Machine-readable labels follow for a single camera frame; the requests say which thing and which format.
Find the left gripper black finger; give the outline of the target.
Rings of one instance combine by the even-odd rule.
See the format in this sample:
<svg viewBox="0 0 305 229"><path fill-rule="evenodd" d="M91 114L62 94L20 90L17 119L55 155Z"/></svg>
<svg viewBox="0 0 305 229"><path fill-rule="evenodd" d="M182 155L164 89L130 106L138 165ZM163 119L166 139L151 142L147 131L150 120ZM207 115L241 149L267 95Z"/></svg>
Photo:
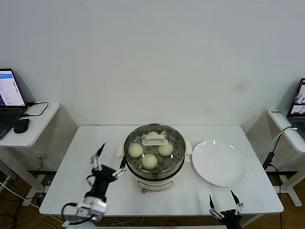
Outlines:
<svg viewBox="0 0 305 229"><path fill-rule="evenodd" d="M121 175L123 175L126 172L126 169L125 169L126 161L127 161L126 156L123 156L119 170L112 174L113 178L118 179Z"/></svg>
<svg viewBox="0 0 305 229"><path fill-rule="evenodd" d="M105 147L105 143L97 150L96 154L91 157L91 165L93 170L102 170L102 165L99 162L99 158L102 154L102 151Z"/></svg>

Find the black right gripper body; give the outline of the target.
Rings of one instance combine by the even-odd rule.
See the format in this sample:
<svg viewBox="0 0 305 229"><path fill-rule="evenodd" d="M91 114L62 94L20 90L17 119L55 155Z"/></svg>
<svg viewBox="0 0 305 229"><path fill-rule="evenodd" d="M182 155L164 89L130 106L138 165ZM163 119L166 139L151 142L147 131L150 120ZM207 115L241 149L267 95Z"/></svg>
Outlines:
<svg viewBox="0 0 305 229"><path fill-rule="evenodd" d="M223 217L218 221L225 225L227 229L242 229L240 225L240 220L242 218L242 214L240 212L236 212L235 209L221 211L220 212Z"/></svg>

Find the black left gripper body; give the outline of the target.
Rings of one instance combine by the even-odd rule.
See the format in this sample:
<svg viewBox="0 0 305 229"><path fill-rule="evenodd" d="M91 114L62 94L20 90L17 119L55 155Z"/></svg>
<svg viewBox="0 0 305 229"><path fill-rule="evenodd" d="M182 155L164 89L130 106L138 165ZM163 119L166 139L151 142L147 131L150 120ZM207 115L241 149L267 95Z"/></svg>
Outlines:
<svg viewBox="0 0 305 229"><path fill-rule="evenodd" d="M106 192L111 182L114 182L116 170L102 165L102 169L93 168L91 170L92 176L95 177L94 183L89 191L89 196L95 198L106 198Z"/></svg>

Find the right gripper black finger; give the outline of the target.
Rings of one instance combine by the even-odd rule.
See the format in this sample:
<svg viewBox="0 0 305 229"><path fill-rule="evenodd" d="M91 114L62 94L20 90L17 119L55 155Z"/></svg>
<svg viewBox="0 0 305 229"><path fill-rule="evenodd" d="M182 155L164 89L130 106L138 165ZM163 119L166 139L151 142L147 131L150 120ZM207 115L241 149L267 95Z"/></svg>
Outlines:
<svg viewBox="0 0 305 229"><path fill-rule="evenodd" d="M212 197L209 196L209 206L210 206L210 213L216 218L216 219L223 219L224 218L224 215L217 212L215 210L215 206L214 206L214 203L213 203L213 200L212 200Z"/></svg>
<svg viewBox="0 0 305 229"><path fill-rule="evenodd" d="M234 202L236 204L235 214L236 215L241 215L242 211L243 211L243 208L244 208L244 204L243 204L243 202L240 202L239 198L237 197L237 195L232 190L231 190L231 194L232 194L232 197L233 197Z"/></svg>

